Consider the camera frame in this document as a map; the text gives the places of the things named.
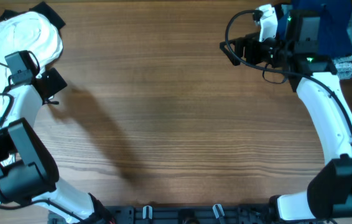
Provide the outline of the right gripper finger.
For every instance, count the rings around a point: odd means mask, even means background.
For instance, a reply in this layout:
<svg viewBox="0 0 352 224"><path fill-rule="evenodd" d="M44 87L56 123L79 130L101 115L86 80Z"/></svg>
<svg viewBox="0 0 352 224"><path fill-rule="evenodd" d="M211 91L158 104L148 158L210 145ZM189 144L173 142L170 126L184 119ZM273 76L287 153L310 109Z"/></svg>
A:
<svg viewBox="0 0 352 224"><path fill-rule="evenodd" d="M225 43L229 43L229 44L237 44L237 43L243 43L243 42L244 42L244 37L225 40Z"/></svg>
<svg viewBox="0 0 352 224"><path fill-rule="evenodd" d="M236 56L241 58L241 43L230 42L230 45L234 45L234 52ZM238 66L241 64L241 62L238 59L236 59L229 50L226 49L226 42L220 42L220 50L228 57L228 59L234 66Z"/></svg>

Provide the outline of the white t-shirt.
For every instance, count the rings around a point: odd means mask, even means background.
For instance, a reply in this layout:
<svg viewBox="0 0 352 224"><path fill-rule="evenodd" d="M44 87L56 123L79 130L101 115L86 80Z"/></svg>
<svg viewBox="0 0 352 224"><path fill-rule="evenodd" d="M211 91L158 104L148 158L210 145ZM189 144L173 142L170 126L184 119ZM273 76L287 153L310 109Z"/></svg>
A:
<svg viewBox="0 0 352 224"><path fill-rule="evenodd" d="M59 30L36 12L0 22L0 69L5 69L10 75L5 56L22 50L32 51L40 64L39 74L45 72L46 66L62 53Z"/></svg>

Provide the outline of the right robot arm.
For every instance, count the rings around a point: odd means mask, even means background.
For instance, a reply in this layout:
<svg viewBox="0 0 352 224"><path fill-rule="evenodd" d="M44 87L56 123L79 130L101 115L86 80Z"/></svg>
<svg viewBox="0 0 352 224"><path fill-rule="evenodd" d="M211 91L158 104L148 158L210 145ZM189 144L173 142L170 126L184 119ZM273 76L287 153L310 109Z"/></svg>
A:
<svg viewBox="0 0 352 224"><path fill-rule="evenodd" d="M266 222L297 223L352 217L352 113L329 57L317 52L314 35L284 40L250 34L226 39L220 49L232 61L285 76L312 119L325 165L299 193L270 199Z"/></svg>

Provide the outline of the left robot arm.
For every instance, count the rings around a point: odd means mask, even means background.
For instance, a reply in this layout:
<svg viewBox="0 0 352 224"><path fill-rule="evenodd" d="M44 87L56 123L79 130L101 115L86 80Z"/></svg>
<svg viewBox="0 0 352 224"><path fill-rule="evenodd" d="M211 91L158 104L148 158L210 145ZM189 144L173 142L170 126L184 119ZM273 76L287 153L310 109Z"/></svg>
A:
<svg viewBox="0 0 352 224"><path fill-rule="evenodd" d="M0 69L0 209L38 205L67 223L115 223L92 194L60 178L54 158L33 130L39 109L67 86L55 68L34 75Z"/></svg>

